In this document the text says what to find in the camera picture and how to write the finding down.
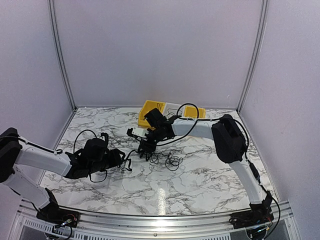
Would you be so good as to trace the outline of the aluminium corner post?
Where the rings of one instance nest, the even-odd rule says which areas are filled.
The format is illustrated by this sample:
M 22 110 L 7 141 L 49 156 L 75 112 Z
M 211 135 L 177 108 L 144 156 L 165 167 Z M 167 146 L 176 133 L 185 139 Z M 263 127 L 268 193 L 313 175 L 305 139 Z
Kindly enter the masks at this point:
M 58 21 L 57 21 L 56 3 L 54 0 L 48 0 L 47 3 L 48 3 L 48 13 L 49 13 L 51 31 L 53 36 L 54 49 L 56 52 L 58 67 L 62 77 L 63 86 L 66 92 L 69 105 L 72 111 L 76 112 L 78 108 L 72 93 L 71 83 L 69 80 L 67 67 L 65 64 L 64 56 L 63 56 L 63 50 L 62 50 Z
M 257 26 L 257 32 L 256 32 L 256 37 L 255 37 L 255 42 L 254 42 L 254 46 L 253 46 L 253 52 L 251 55 L 251 59 L 249 62 L 249 67 L 247 70 L 247 74 L 245 77 L 245 82 L 244 82 L 244 86 L 238 101 L 238 105 L 236 108 L 236 111 L 238 114 L 241 113 L 248 92 L 249 92 L 249 88 L 255 73 L 255 68 L 257 65 L 257 61 L 259 58 L 259 54 L 261 51 L 261 47 L 262 47 L 262 43 L 263 43 L 263 37 L 265 34 L 265 29 L 266 29 L 266 23 L 267 23 L 267 16 L 268 16 L 268 10 L 269 10 L 269 0 L 262 0 L 261 1 L 261 9 L 260 9 L 260 15 L 259 15 L 259 21 L 258 21 L 258 26 Z

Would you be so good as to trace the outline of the left aluminium corner post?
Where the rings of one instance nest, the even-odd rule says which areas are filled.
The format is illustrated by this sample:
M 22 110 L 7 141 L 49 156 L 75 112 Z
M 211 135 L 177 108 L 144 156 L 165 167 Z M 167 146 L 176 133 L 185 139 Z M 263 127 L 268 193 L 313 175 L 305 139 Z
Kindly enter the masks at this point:
M 72 111 L 76 112 L 78 108 L 72 93 L 71 83 L 69 80 L 67 67 L 65 64 L 64 56 L 63 56 L 63 50 L 62 50 L 58 21 L 57 21 L 56 3 L 54 0 L 48 0 L 47 3 L 48 3 L 48 13 L 49 13 L 51 31 L 53 36 L 54 49 L 56 52 L 58 67 L 62 77 L 63 86 L 66 92 L 69 105 Z

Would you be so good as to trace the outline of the right aluminium corner post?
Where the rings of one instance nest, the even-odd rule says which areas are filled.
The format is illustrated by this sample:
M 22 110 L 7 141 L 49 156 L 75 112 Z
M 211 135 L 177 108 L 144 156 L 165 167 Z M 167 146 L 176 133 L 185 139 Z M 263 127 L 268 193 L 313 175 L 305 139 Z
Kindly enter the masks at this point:
M 269 10 L 269 0 L 262 0 L 261 1 L 261 9 L 260 9 L 260 15 L 259 15 L 259 21 L 258 21 L 258 26 L 257 26 L 257 32 L 256 32 L 256 37 L 255 37 L 255 42 L 254 42 L 254 46 L 253 46 L 253 52 L 251 55 L 251 59 L 249 62 L 249 67 L 247 70 L 247 74 L 245 77 L 245 82 L 244 82 L 244 86 L 238 101 L 238 105 L 236 108 L 236 111 L 238 114 L 241 113 L 248 92 L 249 92 L 249 88 L 255 73 L 255 68 L 257 65 L 257 61 L 259 58 L 259 54 L 261 51 L 261 47 L 262 47 L 262 43 L 263 43 L 263 37 L 265 34 L 265 29 L 266 29 L 266 23 L 267 23 L 267 16 L 268 16 L 268 10 Z

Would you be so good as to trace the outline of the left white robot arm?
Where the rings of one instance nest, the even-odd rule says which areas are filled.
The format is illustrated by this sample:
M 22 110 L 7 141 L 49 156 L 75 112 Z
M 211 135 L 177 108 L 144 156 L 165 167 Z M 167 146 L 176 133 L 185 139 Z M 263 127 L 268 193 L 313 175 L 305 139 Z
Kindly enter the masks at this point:
M 89 139 L 74 153 L 37 145 L 10 127 L 0 135 L 0 182 L 32 202 L 53 223 L 63 219 L 63 211 L 53 193 L 26 176 L 19 165 L 56 173 L 67 179 L 87 178 L 96 172 L 121 166 L 125 153 L 108 148 L 108 136 Z

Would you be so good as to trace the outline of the yellow plastic bin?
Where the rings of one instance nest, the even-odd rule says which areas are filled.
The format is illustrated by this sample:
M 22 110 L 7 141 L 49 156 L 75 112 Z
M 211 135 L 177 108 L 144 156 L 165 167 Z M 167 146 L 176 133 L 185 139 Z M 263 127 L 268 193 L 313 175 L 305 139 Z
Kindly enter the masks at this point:
M 196 108 L 195 106 L 187 105 L 184 108 L 184 117 L 204 119 L 206 117 L 206 109 Z
M 154 108 L 157 108 L 163 114 L 165 104 L 166 104 L 165 102 L 161 102 L 161 101 L 146 100 L 139 112 L 138 126 L 152 129 L 151 125 L 145 119 L 145 115 Z

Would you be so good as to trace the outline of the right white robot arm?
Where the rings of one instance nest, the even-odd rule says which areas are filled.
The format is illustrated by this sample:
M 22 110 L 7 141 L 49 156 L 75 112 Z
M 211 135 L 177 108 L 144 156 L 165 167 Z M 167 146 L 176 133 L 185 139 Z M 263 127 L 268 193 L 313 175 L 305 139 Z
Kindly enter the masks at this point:
M 157 147 L 179 141 L 187 136 L 213 140 L 217 157 L 228 164 L 240 179 L 249 199 L 251 210 L 247 219 L 252 224 L 258 224 L 267 216 L 273 197 L 262 183 L 255 165 L 249 161 L 247 152 L 249 137 L 241 124 L 231 115 L 220 118 L 190 118 L 181 114 L 166 118 L 157 108 L 144 116 L 150 128 L 140 135 L 138 152 L 149 155 Z

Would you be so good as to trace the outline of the aluminium front rail frame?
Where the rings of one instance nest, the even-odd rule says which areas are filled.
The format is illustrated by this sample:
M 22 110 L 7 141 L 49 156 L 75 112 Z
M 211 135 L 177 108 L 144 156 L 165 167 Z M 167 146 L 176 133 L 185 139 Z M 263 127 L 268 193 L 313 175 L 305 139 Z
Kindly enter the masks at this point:
M 235 229 L 229 222 L 231 212 L 185 216 L 146 216 L 112 214 L 78 209 L 77 227 L 73 240 L 247 240 L 247 232 L 257 226 Z M 53 224 L 36 218 L 30 201 L 22 200 L 10 240 L 45 239 L 49 235 L 66 238 L 69 231 L 53 232 Z

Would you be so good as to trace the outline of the left yellow plastic bin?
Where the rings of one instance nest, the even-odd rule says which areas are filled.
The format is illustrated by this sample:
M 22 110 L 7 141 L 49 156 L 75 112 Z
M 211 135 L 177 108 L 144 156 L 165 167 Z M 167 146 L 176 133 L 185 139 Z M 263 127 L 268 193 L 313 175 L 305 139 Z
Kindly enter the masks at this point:
M 165 104 L 166 104 L 165 102 L 161 102 L 161 101 L 146 100 L 139 112 L 138 126 L 152 129 L 151 125 L 145 119 L 145 115 L 154 108 L 157 108 L 163 114 Z

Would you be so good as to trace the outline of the right yellow plastic bin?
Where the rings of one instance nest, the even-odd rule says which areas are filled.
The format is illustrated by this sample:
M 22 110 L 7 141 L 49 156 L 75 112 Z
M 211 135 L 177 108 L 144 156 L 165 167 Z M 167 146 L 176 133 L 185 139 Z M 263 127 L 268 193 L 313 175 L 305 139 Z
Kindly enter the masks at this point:
M 184 117 L 204 119 L 206 117 L 206 109 L 196 108 L 195 106 L 187 105 L 184 108 Z

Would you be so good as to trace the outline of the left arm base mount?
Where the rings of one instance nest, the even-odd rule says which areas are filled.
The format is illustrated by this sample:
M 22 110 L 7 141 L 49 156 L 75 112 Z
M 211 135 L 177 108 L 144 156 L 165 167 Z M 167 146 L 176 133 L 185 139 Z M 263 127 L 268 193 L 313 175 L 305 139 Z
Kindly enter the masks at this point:
M 48 188 L 45 188 L 48 193 L 49 203 L 37 210 L 36 217 L 46 222 L 61 225 L 62 223 L 71 220 L 69 223 L 72 228 L 78 225 L 80 213 L 78 211 L 61 208 L 52 193 Z

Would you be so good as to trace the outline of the white plastic bin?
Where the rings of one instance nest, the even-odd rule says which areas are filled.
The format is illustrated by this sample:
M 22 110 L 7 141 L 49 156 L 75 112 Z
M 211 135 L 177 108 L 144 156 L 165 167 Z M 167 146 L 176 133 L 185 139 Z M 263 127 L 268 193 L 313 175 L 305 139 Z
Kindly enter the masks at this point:
M 182 104 L 166 102 L 163 110 L 163 115 L 169 119 L 173 116 L 185 116 L 185 106 Z

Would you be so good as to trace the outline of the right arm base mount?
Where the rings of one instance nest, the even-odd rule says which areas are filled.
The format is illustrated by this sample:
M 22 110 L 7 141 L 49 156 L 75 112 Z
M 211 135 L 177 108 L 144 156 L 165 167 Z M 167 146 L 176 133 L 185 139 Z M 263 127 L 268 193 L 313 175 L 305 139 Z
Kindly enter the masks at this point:
M 271 208 L 272 201 L 273 197 L 268 192 L 262 203 L 250 203 L 250 210 L 232 213 L 229 223 L 233 225 L 234 229 L 240 229 L 272 222 L 274 220 Z

